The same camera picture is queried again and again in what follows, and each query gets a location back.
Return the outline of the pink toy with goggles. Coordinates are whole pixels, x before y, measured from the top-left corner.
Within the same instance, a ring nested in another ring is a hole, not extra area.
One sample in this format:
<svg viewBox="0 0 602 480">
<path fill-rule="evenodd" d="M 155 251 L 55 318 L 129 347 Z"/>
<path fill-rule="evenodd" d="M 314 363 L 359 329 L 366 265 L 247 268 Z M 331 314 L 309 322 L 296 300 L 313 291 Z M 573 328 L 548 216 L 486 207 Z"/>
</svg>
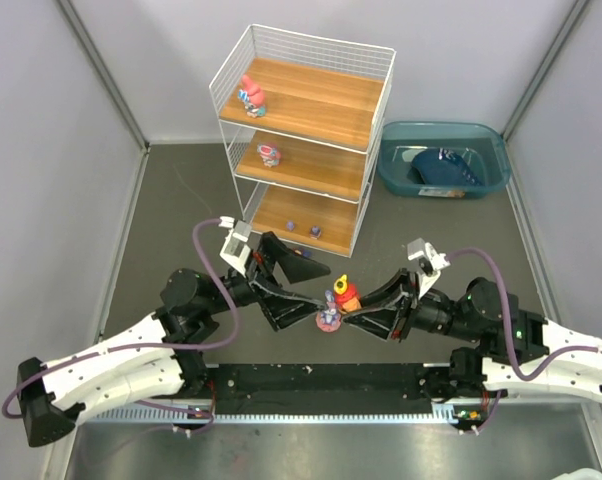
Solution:
<svg viewBox="0 0 602 480">
<path fill-rule="evenodd" d="M 257 153 L 261 157 L 263 164 L 268 168 L 278 166 L 282 157 L 280 150 L 276 146 L 267 143 L 258 144 Z"/>
</svg>

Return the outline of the pink rabbit toy blue bow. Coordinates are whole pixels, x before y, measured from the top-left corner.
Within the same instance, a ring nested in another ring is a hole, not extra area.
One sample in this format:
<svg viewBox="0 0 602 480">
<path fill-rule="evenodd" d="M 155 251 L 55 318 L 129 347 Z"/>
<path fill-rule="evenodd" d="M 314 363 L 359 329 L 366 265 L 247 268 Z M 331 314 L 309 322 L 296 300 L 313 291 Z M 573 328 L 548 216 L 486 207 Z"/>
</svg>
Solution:
<svg viewBox="0 0 602 480">
<path fill-rule="evenodd" d="M 265 94 L 261 87 L 247 74 L 244 74 L 241 78 L 241 88 L 237 97 L 243 103 L 245 112 L 249 117 L 260 118 L 265 116 Z"/>
</svg>

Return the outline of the yellow bear ice cream cone toy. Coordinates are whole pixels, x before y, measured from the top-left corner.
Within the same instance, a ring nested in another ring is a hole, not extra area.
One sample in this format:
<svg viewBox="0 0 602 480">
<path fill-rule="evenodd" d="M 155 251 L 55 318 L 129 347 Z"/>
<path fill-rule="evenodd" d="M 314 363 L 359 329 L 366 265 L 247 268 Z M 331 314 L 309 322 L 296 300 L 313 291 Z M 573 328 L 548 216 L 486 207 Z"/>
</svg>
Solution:
<svg viewBox="0 0 602 480">
<path fill-rule="evenodd" d="M 333 284 L 335 303 L 339 310 L 351 313 L 361 308 L 360 295 L 357 287 L 346 274 L 338 277 Z"/>
</svg>

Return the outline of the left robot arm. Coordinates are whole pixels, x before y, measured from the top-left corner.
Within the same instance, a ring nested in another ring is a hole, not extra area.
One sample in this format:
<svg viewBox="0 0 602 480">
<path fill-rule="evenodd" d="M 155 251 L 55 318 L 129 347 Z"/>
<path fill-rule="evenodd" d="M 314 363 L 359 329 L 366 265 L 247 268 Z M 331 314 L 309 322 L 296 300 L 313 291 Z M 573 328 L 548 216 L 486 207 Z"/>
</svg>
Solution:
<svg viewBox="0 0 602 480">
<path fill-rule="evenodd" d="M 322 278 L 328 266 L 287 247 L 274 233 L 250 248 L 246 236 L 230 233 L 220 256 L 229 269 L 182 268 L 171 274 L 162 304 L 127 330 L 82 352 L 44 362 L 36 357 L 17 370 L 15 399 L 27 443 L 54 443 L 106 411 L 153 397 L 193 398 L 208 392 L 210 374 L 203 353 L 215 346 L 214 317 L 256 304 L 279 331 L 318 312 L 320 300 L 285 290 L 275 277 L 282 269 L 291 284 Z"/>
</svg>

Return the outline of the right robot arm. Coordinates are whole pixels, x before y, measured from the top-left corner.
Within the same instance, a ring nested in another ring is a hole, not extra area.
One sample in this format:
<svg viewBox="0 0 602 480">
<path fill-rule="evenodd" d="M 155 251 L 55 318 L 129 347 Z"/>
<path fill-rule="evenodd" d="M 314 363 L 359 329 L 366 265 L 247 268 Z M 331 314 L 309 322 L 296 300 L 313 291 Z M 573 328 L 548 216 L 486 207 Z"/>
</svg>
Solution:
<svg viewBox="0 0 602 480">
<path fill-rule="evenodd" d="M 422 330 L 464 341 L 448 366 L 422 366 L 422 392 L 433 399 L 528 391 L 602 403 L 601 339 L 521 309 L 515 295 L 505 317 L 497 284 L 483 277 L 456 301 L 434 289 L 437 279 L 401 269 L 343 321 L 383 340 Z"/>
</svg>

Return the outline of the purple bunny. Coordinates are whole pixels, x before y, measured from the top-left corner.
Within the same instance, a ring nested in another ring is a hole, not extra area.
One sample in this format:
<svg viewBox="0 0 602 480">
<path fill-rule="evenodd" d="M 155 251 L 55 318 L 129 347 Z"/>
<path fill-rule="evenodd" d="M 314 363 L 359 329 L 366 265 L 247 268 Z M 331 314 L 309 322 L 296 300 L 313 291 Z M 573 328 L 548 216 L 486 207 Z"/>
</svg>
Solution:
<svg viewBox="0 0 602 480">
<path fill-rule="evenodd" d="M 326 308 L 317 313 L 316 325 L 325 333 L 334 333 L 341 326 L 341 312 L 337 306 L 334 293 L 325 291 Z"/>
</svg>

